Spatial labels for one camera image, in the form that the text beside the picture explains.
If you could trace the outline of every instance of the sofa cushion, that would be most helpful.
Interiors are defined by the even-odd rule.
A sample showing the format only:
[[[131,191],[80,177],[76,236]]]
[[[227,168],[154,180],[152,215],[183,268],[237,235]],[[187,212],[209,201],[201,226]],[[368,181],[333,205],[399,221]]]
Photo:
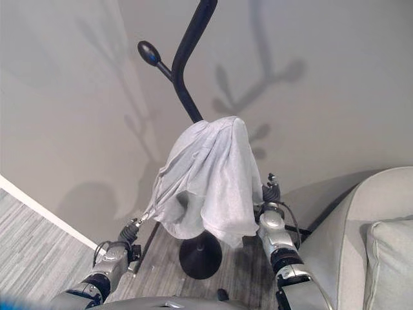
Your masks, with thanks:
[[[373,224],[366,250],[365,309],[412,309],[413,220]]]

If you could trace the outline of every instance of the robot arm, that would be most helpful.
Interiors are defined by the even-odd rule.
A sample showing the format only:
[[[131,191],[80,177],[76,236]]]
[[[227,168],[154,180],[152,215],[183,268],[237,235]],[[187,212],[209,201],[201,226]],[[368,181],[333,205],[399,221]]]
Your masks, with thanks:
[[[259,217],[258,235],[276,276],[279,309],[333,310],[328,296],[305,269],[276,203],[266,203]]]
[[[123,228],[116,242],[110,242],[101,261],[79,284],[58,294],[52,300],[57,309],[88,309],[101,305],[117,289],[129,264],[141,257],[141,246],[134,245],[139,226],[143,222],[132,220]]]

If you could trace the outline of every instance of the floor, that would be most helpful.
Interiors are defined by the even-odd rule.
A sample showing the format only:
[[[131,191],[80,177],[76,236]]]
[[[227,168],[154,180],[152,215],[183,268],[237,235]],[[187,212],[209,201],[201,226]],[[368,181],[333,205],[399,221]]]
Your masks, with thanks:
[[[47,301],[81,281],[91,269],[93,250],[0,189],[0,293]],[[242,249],[222,245],[223,262],[209,279],[194,280],[182,271],[180,241],[160,227],[136,276],[126,273],[109,301],[139,296],[216,298],[224,288],[230,299],[251,309],[276,309],[270,266],[257,238]]]
[[[90,271],[93,250],[0,189],[0,293],[50,300]]]

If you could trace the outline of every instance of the black pole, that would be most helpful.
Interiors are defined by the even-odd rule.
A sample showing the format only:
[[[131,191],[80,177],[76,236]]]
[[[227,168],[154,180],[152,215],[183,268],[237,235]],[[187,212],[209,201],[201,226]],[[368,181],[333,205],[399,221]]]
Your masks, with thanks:
[[[192,16],[191,22],[179,44],[172,64],[172,83],[174,84],[176,94],[194,123],[203,120],[203,118],[186,89],[183,72],[186,62],[207,27],[216,6],[217,0],[201,0],[199,2],[194,16]]]

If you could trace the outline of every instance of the cable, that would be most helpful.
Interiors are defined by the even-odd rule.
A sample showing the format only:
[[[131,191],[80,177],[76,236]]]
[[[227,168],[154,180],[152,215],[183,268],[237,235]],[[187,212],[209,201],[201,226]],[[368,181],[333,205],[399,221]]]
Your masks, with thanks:
[[[95,253],[93,254],[92,268],[95,267],[97,256],[99,255],[100,250],[105,246],[105,244],[110,245],[111,242],[107,240],[107,241],[99,243],[99,245],[96,247]]]
[[[282,201],[277,201],[277,202],[275,201],[275,203],[278,203],[278,204],[284,206],[287,209],[287,211],[290,213],[292,221],[294,222],[294,226],[296,227],[296,232],[297,232],[297,237],[298,237],[297,249],[299,249],[301,247],[301,234],[300,234],[300,231],[299,231],[298,221],[297,221],[296,217],[294,216],[294,213],[292,212],[291,208],[286,203],[284,203]]]

